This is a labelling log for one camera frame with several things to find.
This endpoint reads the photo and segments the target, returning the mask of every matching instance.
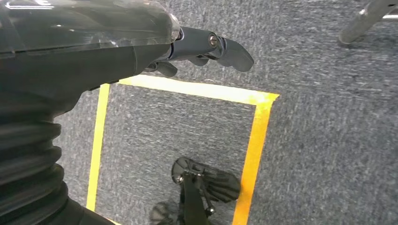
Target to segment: chrome chair leg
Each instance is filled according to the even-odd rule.
[[[373,0],[340,33],[340,42],[352,43],[377,22],[398,21],[397,6],[398,0]]]

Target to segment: black flexible hose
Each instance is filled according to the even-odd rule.
[[[1,93],[0,225],[111,225],[68,198],[61,149],[53,139],[61,126],[53,123],[42,99]]]

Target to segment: gray carpet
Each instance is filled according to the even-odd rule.
[[[398,24],[378,24],[343,47],[338,32],[364,1],[162,2],[182,25],[235,39],[256,61],[249,73],[179,62],[175,79],[281,94],[248,224],[398,224]],[[61,163],[83,204],[97,95],[58,119]],[[180,155],[240,175],[252,116],[252,106],[113,85],[98,212],[146,224],[155,202],[176,198],[168,176]],[[233,206],[218,208],[214,220],[230,224]]]

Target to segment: yellow tape square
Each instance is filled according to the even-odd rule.
[[[123,79],[120,84],[133,85],[149,89],[165,90],[188,95],[215,98],[243,104],[255,105],[256,110],[250,132],[249,144],[245,157],[245,164],[241,178],[241,193],[238,198],[232,225],[246,225],[249,218],[250,206],[264,147],[267,126],[272,103],[279,96],[273,93],[226,87],[206,83],[182,82],[164,77],[137,75]],[[109,96],[109,84],[104,84],[99,90],[97,116],[95,120],[94,140],[90,166],[89,187],[86,207],[95,210],[98,178],[100,172],[101,150],[104,135],[104,125]]]

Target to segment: metal bolt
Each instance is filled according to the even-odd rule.
[[[177,181],[178,181],[179,183],[182,183],[183,180],[184,180],[184,178],[183,178],[182,176],[179,176],[179,177],[177,178]]]
[[[209,37],[209,43],[210,43],[210,45],[212,46],[212,47],[216,47],[217,46],[217,43],[218,43],[218,39],[217,39],[217,37],[215,36],[215,35],[210,35],[210,37]]]

